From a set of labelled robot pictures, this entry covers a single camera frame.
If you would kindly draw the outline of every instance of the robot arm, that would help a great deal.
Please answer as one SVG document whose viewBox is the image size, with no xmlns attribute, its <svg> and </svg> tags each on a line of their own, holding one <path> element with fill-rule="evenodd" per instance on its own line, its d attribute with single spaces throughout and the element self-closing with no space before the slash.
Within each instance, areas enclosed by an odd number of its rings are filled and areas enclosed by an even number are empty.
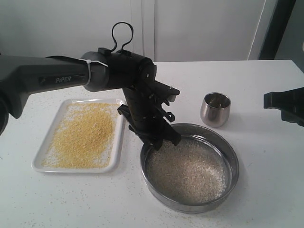
<svg viewBox="0 0 304 228">
<path fill-rule="evenodd" d="M 180 92 L 155 81 L 155 76 L 156 65 L 149 58 L 123 49 L 112 53 L 99 48 L 82 59 L 0 56 L 0 134 L 9 113 L 21 116 L 29 95 L 80 85 L 91 92 L 122 88 L 128 106 L 120 106 L 118 112 L 129 129 L 155 149 L 163 140 L 177 145 L 180 135 L 164 120 L 172 122 L 174 115 L 161 105 L 169 105 Z"/>
</svg>

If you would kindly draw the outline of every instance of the rectangular plate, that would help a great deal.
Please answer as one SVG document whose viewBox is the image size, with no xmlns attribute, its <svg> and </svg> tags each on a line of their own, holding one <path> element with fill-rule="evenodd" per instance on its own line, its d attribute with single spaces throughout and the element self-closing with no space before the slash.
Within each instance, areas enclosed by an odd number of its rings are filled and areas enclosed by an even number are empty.
<svg viewBox="0 0 304 228">
<path fill-rule="evenodd" d="M 69 99 L 62 103 L 60 106 L 53 123 L 51 124 L 50 129 L 47 132 L 44 141 L 38 150 L 34 161 L 32 162 L 32 168 L 38 172 L 65 172 L 65 173 L 103 173 L 108 172 L 112 168 L 115 167 L 117 161 L 120 156 L 120 149 L 123 141 L 123 133 L 124 133 L 124 117 L 122 115 L 118 115 L 115 123 L 115 131 L 114 131 L 114 139 L 112 150 L 110 153 L 110 162 L 109 165 L 104 168 L 92 168 L 92 169 L 66 169 L 66 168 L 50 168 L 44 167 L 41 165 L 42 160 L 46 157 L 49 146 L 52 142 L 53 135 L 55 130 L 57 129 L 60 121 L 64 118 L 67 110 L 67 106 L 72 103 L 108 103 L 108 104 L 118 104 L 123 105 L 125 101 L 120 99 Z"/>
</svg>

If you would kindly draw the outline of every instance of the metal cup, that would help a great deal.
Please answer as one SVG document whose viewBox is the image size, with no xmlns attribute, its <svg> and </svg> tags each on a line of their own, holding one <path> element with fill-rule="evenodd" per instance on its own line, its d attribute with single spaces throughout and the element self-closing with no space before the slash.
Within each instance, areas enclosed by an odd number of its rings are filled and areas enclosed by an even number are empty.
<svg viewBox="0 0 304 228">
<path fill-rule="evenodd" d="M 206 125 L 218 128 L 228 120 L 230 106 L 228 96 L 221 93 L 207 94 L 200 109 L 200 117 Z"/>
</svg>

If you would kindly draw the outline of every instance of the metal bowl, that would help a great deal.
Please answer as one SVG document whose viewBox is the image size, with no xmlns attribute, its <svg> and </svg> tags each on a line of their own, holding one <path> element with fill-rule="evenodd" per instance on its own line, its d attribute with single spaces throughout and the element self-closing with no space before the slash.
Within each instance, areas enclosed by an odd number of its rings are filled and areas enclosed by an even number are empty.
<svg viewBox="0 0 304 228">
<path fill-rule="evenodd" d="M 180 203 L 178 201 L 170 199 L 169 197 L 163 195 L 158 189 L 156 189 L 156 187 L 152 184 L 152 182 L 149 181 L 146 164 L 147 164 L 148 155 L 153 151 L 153 147 L 149 145 L 144 145 L 142 147 L 140 160 L 141 160 L 141 168 L 142 168 L 144 180 L 148 186 L 149 191 L 161 203 L 179 212 L 196 214 L 196 213 L 203 213 L 215 209 L 228 197 L 228 195 L 234 189 L 238 181 L 239 163 L 234 150 L 224 138 L 222 138 L 214 131 L 211 131 L 205 127 L 195 124 L 190 124 L 190 123 L 182 123 L 182 124 L 177 123 L 177 124 L 173 124 L 172 127 L 178 133 L 181 134 L 182 138 L 188 138 L 203 143 L 209 146 L 210 149 L 214 151 L 214 153 L 220 155 L 220 157 L 224 161 L 224 166 L 227 169 L 227 173 L 225 176 L 226 189 L 224 190 L 222 195 L 217 199 L 204 203 L 187 205 L 185 203 Z"/>
</svg>

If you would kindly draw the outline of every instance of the black object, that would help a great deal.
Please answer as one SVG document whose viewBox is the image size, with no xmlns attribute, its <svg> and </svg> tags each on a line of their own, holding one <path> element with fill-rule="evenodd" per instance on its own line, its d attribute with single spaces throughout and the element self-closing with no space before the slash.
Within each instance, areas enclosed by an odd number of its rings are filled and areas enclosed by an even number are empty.
<svg viewBox="0 0 304 228">
<path fill-rule="evenodd" d="M 283 121 L 304 127 L 304 87 L 265 94 L 264 108 L 279 109 Z"/>
<path fill-rule="evenodd" d="M 155 81 L 156 65 L 151 59 L 122 49 L 113 53 L 100 47 L 87 52 L 81 59 L 52 56 L 47 58 L 0 56 L 0 133 L 4 130 L 8 113 L 16 119 L 33 93 L 83 85 L 88 91 L 122 88 L 127 104 L 118 108 L 130 123 L 129 129 L 155 149 L 163 140 L 177 145 L 180 135 L 164 120 L 174 121 L 174 115 L 163 110 L 179 90 Z"/>
<path fill-rule="evenodd" d="M 295 1 L 296 0 L 277 0 L 259 60 L 275 59 Z"/>
</svg>

